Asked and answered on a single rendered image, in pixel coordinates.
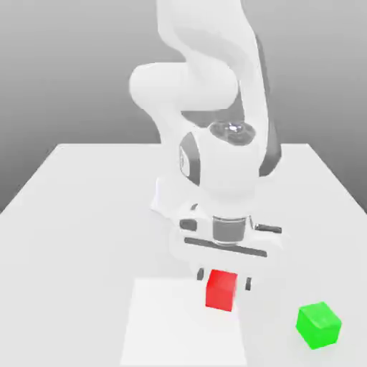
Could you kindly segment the small red cube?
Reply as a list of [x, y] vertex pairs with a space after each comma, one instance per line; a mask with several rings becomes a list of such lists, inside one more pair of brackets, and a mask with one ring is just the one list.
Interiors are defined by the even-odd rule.
[[237, 289], [237, 274], [212, 270], [206, 284], [205, 306], [231, 312]]

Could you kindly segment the small green cube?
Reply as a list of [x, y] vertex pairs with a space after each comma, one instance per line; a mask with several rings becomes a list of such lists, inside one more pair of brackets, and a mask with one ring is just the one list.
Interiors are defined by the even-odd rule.
[[341, 326], [341, 319], [325, 302], [301, 306], [295, 324], [296, 330], [312, 350], [336, 343]]

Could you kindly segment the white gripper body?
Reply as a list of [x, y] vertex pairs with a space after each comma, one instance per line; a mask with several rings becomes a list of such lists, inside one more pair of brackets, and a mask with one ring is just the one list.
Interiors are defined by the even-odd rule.
[[285, 241], [282, 234], [254, 231], [234, 247], [217, 247], [210, 241], [184, 241], [184, 235], [172, 231], [168, 236], [170, 253], [189, 264], [196, 273], [205, 270], [224, 270], [240, 277], [267, 278], [278, 270], [284, 259]]

